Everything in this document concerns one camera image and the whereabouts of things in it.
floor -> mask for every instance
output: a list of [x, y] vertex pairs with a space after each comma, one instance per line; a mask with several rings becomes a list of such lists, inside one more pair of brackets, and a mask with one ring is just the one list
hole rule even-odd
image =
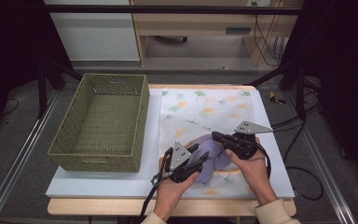
[[[265, 56], [268, 63], [275, 62], [267, 54]], [[144, 66], [112, 63], [106, 68], [80, 64], [76, 70], [81, 74], [147, 74], [150, 83], [241, 85], [264, 76], [274, 67], [265, 62], [252, 66], [240, 37], [190, 36], [185, 43], [178, 39], [152, 38]], [[271, 124], [296, 115], [294, 92], [280, 91], [277, 86], [280, 78], [277, 76], [257, 87]], [[60, 91], [48, 125], [40, 133], [34, 129], [38, 122], [37, 83], [18, 87], [8, 96], [15, 100], [7, 101], [4, 111], [7, 114], [0, 118], [0, 223], [90, 223], [89, 217], [55, 217], [47, 212], [45, 190], [57, 166], [46, 153], [77, 84], [69, 77], [65, 79], [67, 85]], [[55, 92], [50, 90], [49, 95], [54, 96]], [[271, 101], [272, 92], [278, 101]], [[318, 104], [315, 92], [307, 90], [305, 93], [306, 108]], [[356, 162], [341, 158], [336, 138], [320, 107], [314, 108], [307, 115], [305, 128], [285, 161], [286, 166], [295, 167], [288, 169], [297, 193], [295, 217], [301, 223], [358, 223], [358, 167]], [[299, 123], [296, 121], [275, 132], [282, 155], [295, 140]], [[32, 132], [36, 135], [29, 143], [27, 138]], [[7, 180], [7, 174], [14, 175]], [[323, 183], [322, 188], [317, 180]], [[117, 217], [93, 217], [92, 223], [117, 223]], [[254, 220], [243, 217], [241, 223], [254, 223]]]

hand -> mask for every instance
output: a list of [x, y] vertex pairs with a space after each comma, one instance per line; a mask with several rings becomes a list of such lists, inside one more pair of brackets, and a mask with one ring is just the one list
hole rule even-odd
[[196, 172], [182, 183], [175, 183], [169, 178], [162, 181], [157, 189], [156, 206], [153, 212], [167, 222], [183, 193], [194, 184], [198, 175], [199, 173]]
[[190, 141], [186, 146], [190, 147], [194, 144], [199, 144], [199, 148], [193, 152], [188, 163], [197, 161], [205, 152], [209, 152], [208, 159], [202, 164], [202, 171], [197, 177], [197, 182], [207, 184], [213, 176], [214, 170], [221, 170], [231, 164], [231, 160], [225, 153], [223, 146], [212, 139], [212, 135], [207, 133], [193, 141]]
[[243, 177], [255, 194], [260, 205], [277, 200], [277, 196], [269, 183], [265, 156], [260, 150], [257, 150], [254, 156], [249, 160], [241, 160], [230, 149], [226, 149], [226, 153], [231, 161], [240, 168]]

sleeve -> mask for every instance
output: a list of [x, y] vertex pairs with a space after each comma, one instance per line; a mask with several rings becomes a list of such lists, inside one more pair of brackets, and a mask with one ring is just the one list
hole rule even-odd
[[283, 206], [283, 200], [277, 200], [263, 206], [255, 208], [255, 215], [260, 224], [299, 224], [296, 219], [292, 219]]
[[167, 224], [154, 212], [150, 212], [142, 224]]

black pole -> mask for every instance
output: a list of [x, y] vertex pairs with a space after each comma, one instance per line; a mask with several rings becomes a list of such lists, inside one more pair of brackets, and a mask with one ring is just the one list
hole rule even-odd
[[152, 14], [238, 14], [238, 15], [300, 15], [315, 13], [301, 7], [210, 7], [210, 6], [95, 6], [95, 5], [25, 5], [26, 10], [51, 13], [152, 13]]

wicker basket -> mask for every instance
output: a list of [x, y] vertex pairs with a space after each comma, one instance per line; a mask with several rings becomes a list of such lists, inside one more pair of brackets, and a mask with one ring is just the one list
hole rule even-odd
[[86, 74], [48, 156], [68, 171], [139, 172], [146, 76]]

